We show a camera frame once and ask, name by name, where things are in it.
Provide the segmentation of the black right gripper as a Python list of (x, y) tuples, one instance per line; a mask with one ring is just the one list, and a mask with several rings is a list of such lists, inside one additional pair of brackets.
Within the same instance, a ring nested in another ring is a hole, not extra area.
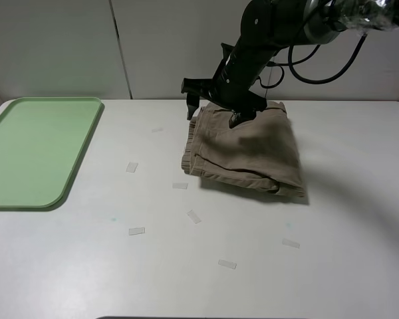
[(267, 64), (267, 51), (237, 43), (234, 47), (221, 45), (223, 58), (212, 78), (184, 78), (181, 93), (186, 95), (187, 120), (191, 120), (200, 106), (200, 98), (234, 111), (229, 128), (248, 122), (247, 113), (263, 111), (266, 99), (250, 88)]

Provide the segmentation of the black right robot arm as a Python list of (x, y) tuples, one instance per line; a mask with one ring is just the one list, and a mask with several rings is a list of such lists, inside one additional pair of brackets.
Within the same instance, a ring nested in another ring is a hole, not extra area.
[[(243, 12), (241, 33), (235, 46), (222, 44), (223, 58), (212, 78), (182, 81), (186, 95), (187, 119), (191, 120), (204, 98), (231, 111), (229, 127), (254, 120), (267, 102), (250, 88), (266, 67), (288, 67), (299, 81), (328, 84), (340, 78), (356, 60), (371, 29), (385, 31), (399, 27), (399, 1), (251, 1)], [(294, 68), (295, 46), (315, 48), (333, 41), (340, 33), (356, 29), (362, 35), (342, 69), (322, 80), (301, 76)], [(287, 63), (272, 58), (288, 50)]]

